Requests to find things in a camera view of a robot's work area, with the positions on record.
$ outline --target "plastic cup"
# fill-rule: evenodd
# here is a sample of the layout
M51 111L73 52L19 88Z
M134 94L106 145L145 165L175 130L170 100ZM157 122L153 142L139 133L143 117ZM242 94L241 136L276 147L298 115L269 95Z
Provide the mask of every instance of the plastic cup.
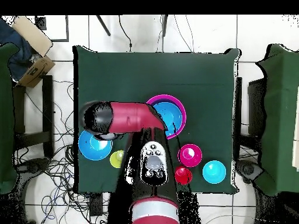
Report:
M184 166L178 166L175 169L175 180L181 185L187 185L192 180L192 172Z
M202 157L201 149L195 144L185 144L178 152L178 160L186 167L197 166Z
M227 170L223 163L217 160L212 160L203 167L203 177L210 184L218 184L222 182L226 173Z

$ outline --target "metal stand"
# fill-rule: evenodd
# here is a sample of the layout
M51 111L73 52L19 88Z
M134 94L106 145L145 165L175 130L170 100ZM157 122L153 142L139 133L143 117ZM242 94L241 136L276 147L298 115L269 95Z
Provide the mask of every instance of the metal stand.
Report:
M53 77L43 76L43 132L25 134L24 102L26 89L23 86L13 88L13 103L15 107L15 147L23 149L37 144L43 144L44 155L54 156L53 142Z
M164 15L163 16L163 25L162 25L162 36L163 37L165 37L165 35L166 35L167 19L168 19L168 15Z
M104 30L105 30L105 32L106 32L106 34L107 34L108 36L111 36L111 34L110 34L110 32L109 32L108 28L106 27L106 25L105 25L104 21L102 20L102 18L101 18L99 15L96 15L96 17L98 18L98 20L99 20L100 24L101 24L101 25L102 25L102 27L104 28Z

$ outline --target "black bar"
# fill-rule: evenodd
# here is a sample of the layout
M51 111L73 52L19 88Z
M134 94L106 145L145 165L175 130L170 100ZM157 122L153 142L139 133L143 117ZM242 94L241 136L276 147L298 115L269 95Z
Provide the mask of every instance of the black bar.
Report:
M37 144L42 144L43 142L48 142L50 137L51 137L50 131L38 132L32 134L16 134L15 150L23 149Z
M163 28L162 28L163 37L165 37L165 35L166 35L167 19L168 19L168 15L164 15L164 17L163 17Z
M241 134L239 143L241 146L250 148L254 151L257 151L258 153L262 152L262 145L258 137Z
M234 160L239 158L240 153L240 134L241 134L241 108L242 108L242 78L237 77L235 87L235 113L232 133L232 157Z
M23 86L13 88L13 106L15 108L15 132L25 133L24 125L24 103L26 89Z
M111 36L108 28L106 27L104 21L102 20L102 18L99 15L96 15L96 17L99 19L100 24L102 25L102 27L104 28L105 32L107 33L108 36Z
M44 155L47 158L54 156L54 107L53 107L53 77L43 77L43 132L48 133L48 140L43 141Z

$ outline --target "wire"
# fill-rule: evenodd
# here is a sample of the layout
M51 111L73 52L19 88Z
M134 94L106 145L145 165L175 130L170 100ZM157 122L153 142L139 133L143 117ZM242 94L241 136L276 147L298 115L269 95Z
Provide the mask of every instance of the wire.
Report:
M242 147L240 147L240 148L243 149L249 155L248 157L253 157L258 162L257 158L254 157L255 155L250 154L246 149L244 149Z
M120 25L120 27L121 27L121 29L123 29L123 27L122 27L122 25L121 25L121 22L120 22L120 15L119 15L119 25ZM132 47L132 42L131 42L131 39L129 38L129 36L126 34L126 32L124 31L124 29L123 29L123 32L124 32L124 35L126 35L127 36L127 38L129 39L129 41L130 41L130 52L131 52L131 47Z
M187 20L187 23L188 23L188 26L189 26L189 29L190 29L190 32L191 32L191 36L192 36L192 47L193 47L193 52L194 52L194 40L193 40L193 33L192 33L192 30L191 30L191 27L190 27L190 24L188 22L188 18L187 18L187 15L186 16L186 20Z
M160 16L160 23L161 23L161 27L162 27L163 24L162 24L162 22L161 22L161 19L162 19L162 15ZM160 35L161 35L162 31L163 31L163 27L162 27L162 30L161 30L160 33L159 33L156 53L158 52L159 40L160 40Z
M30 99L30 101L34 104L34 106L38 109L39 112L42 113L42 115L44 115L46 117L46 119L49 120L49 118L38 108L38 106L33 102L33 100L31 99L31 97L29 96L29 94L27 92L25 92L28 96L28 98ZM52 123L52 125L54 126L54 128L58 131L58 133L61 135L61 133L59 132L59 129L53 124L53 122L51 120L49 120L49 122Z
M69 83L71 83L71 85L68 86L67 92L68 92L68 89L70 88L70 86L73 85L72 82L69 82ZM36 106L36 104L33 102L33 100L31 99L31 97L29 95L28 95L28 98L31 100L31 102L34 104L34 106L39 110L39 112L41 112L44 115L44 113ZM41 209L44 212L45 217L41 221L40 224L44 224L47 219L51 219L51 220L55 219L56 224L60 224L61 219L63 217L65 219L66 224L68 224L67 219L66 219L66 214L67 214L69 209L74 209L74 210L80 212L81 215L84 217L84 219L89 224L93 224L87 217L88 213L89 213L89 211L88 211L89 200L87 199L87 197L85 195L75 194L72 191L72 186L73 185L72 185L71 181L74 179L74 172L73 172L73 168L74 168L74 147L73 147L73 144L65 145L64 140L62 138L63 135L65 135L65 134L71 134L72 136L74 135L74 133L69 133L70 131L73 131L74 128L67 127L67 121L70 118L71 114L74 113L74 111L72 111L71 114L67 117L66 121L63 122L63 120L62 120L62 109L56 103L55 103L55 105L61 111L60 120L65 125L65 129L67 130L67 132L64 133L64 134L60 133L58 128L47 118L47 116L44 115L49 120L49 122L51 122L53 124L53 126L57 129L58 133L60 134L60 138L57 141L62 139L64 146L59 147L54 152L54 155L49 160L46 171L44 172L44 174L48 175L52 179L52 181L55 184L56 188L54 190L52 190L50 195L47 195L42 199ZM18 163L19 162L22 163L23 161L26 161L25 159L23 159L24 155L27 154L28 151L29 151L28 148L26 148L26 149L27 149L26 153L24 153L20 158L18 158L18 153L17 153L16 160L17 160ZM55 160L54 159L55 156L58 153L60 153L62 150L64 150L65 156L62 157L60 160ZM43 202L46 198L49 198L50 202L46 205L46 208L44 208ZM54 207L56 205L58 205L58 202L57 202L58 199L61 199L63 201L64 205L67 206L66 211L63 214L63 216L60 218L59 222L57 220L57 215L56 215L55 210L54 210Z
M211 221L215 220L215 219L218 219L218 218L221 218L221 217L225 217L225 216L237 216L237 217L244 217L244 218L251 218L251 219L255 219L255 220L258 220L258 221L262 221L262 222L277 222L275 220L263 220L263 219L258 219L258 218L255 218L255 217L252 217L252 216L239 216L239 215L222 215L222 216L217 216L211 220L209 220L207 223L205 224L208 224L210 223Z
M68 80L62 80L62 81L53 80L53 82L58 82L58 83L69 82L69 83L74 84L73 82L70 82L70 81L68 81Z
M164 53L164 35L162 34L162 52Z
M70 84L70 85L68 86L68 88L67 88L67 93L68 93L68 89L69 89L69 87L72 86L72 85L74 85L74 84L72 83L72 84Z
M179 33L180 33L180 28L179 28L179 25L176 21L176 18L175 18L175 23L176 23L176 26L178 27L178 30L179 30ZM182 37L183 41L185 42L185 44L188 46L186 40L183 38L182 34L180 33L180 36Z

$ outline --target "dark green table cover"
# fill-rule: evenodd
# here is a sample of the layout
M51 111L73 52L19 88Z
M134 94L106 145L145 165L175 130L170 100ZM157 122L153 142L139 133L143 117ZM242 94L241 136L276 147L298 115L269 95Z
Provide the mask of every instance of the dark green table cover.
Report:
M12 43L0 46L0 194L9 193L16 181L13 168L13 115L12 78L8 60L19 49Z
M299 172L292 166L299 52L287 51L278 44L268 49L265 59L258 62L267 78L261 156L265 172L255 182L269 196L282 191L299 193Z
M227 54L97 53L77 46L77 52L79 109L93 100L146 102L160 94L177 97L187 114L179 134L181 145L196 144L203 153L201 163L191 168L192 192L237 191L231 185L231 162L234 63L239 50ZM126 142L127 136L113 141L112 152L124 149ZM179 165L176 138L169 140L169 147L175 168ZM211 160L219 160L227 168L220 184L209 184L202 176L203 166ZM95 162L79 152L78 162L79 192L115 191L120 169L110 165L109 157Z

